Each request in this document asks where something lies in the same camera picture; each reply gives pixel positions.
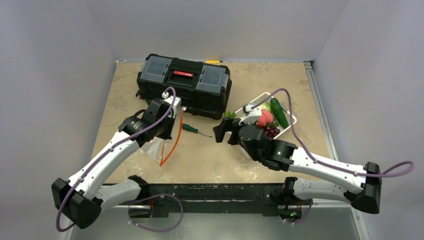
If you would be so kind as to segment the orange toy carrot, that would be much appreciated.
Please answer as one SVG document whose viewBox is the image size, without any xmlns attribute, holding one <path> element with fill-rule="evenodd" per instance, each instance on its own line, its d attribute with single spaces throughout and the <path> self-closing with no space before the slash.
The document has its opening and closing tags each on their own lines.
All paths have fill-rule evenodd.
<svg viewBox="0 0 424 240">
<path fill-rule="evenodd" d="M 226 111 L 224 113 L 224 117 L 229 119 L 235 119 L 237 117 L 237 114 L 235 112 Z"/>
</svg>

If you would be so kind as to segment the pink toy peach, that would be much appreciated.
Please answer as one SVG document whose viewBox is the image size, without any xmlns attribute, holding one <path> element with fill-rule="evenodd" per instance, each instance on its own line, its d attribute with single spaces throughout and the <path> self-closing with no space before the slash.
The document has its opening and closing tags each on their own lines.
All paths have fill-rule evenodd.
<svg viewBox="0 0 424 240">
<path fill-rule="evenodd" d="M 261 109 L 261 116 L 257 120 L 256 124 L 259 127 L 265 127 L 269 124 L 272 124 L 273 121 L 274 121 L 274 118 L 272 113 L 266 109 Z"/>
</svg>

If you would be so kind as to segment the green toy cucumber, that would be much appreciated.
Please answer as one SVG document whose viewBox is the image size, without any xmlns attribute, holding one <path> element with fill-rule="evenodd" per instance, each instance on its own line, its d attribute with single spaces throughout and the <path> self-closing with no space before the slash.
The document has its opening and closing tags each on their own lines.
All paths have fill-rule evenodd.
<svg viewBox="0 0 424 240">
<path fill-rule="evenodd" d="M 272 97 L 269 101 L 269 104 L 276 121 L 283 129 L 286 129 L 289 126 L 289 123 L 285 116 L 285 111 L 280 105 L 280 102 L 275 97 Z"/>
</svg>

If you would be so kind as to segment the clear orange-zip bag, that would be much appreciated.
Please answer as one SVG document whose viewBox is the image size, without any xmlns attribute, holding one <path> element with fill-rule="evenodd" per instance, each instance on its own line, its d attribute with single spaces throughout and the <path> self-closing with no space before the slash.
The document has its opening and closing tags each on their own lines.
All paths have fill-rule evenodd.
<svg viewBox="0 0 424 240">
<path fill-rule="evenodd" d="M 156 137 L 149 143 L 149 146 L 147 147 L 146 154 L 154 161 L 158 162 L 160 167 L 162 167 L 168 161 L 177 148 L 183 132 L 184 114 L 184 110 L 177 114 L 177 117 L 179 117 L 178 131 L 176 137 L 173 140 L 163 140 Z"/>
</svg>

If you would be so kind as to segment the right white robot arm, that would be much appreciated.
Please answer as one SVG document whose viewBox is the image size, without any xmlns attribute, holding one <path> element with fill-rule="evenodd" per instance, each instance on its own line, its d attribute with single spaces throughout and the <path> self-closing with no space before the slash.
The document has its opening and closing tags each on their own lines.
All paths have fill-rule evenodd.
<svg viewBox="0 0 424 240">
<path fill-rule="evenodd" d="M 218 143 L 230 132 L 228 144 L 239 145 L 253 161 L 270 170 L 301 173 L 318 179 L 287 178 L 280 196 L 288 204 L 326 199 L 348 203 L 368 214 L 380 212 L 382 178 L 380 166 L 374 162 L 356 165 L 308 153 L 293 143 L 270 139 L 256 125 L 242 123 L 238 118 L 224 118 L 213 127 L 213 132 Z"/>
</svg>

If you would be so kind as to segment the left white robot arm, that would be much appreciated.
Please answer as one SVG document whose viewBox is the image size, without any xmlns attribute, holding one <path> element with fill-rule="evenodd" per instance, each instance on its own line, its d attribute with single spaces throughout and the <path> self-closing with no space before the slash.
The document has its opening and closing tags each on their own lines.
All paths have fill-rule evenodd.
<svg viewBox="0 0 424 240">
<path fill-rule="evenodd" d="M 138 176 L 122 183 L 102 187 L 121 163 L 154 138 L 171 138 L 176 115 L 182 111 L 181 99 L 169 96 L 153 99 L 147 109 L 125 118 L 108 144 L 81 170 L 67 179 L 57 178 L 51 185 L 58 213 L 55 227 L 66 232 L 74 226 L 89 227 L 102 213 L 127 201 L 146 203 L 149 191 Z"/>
</svg>

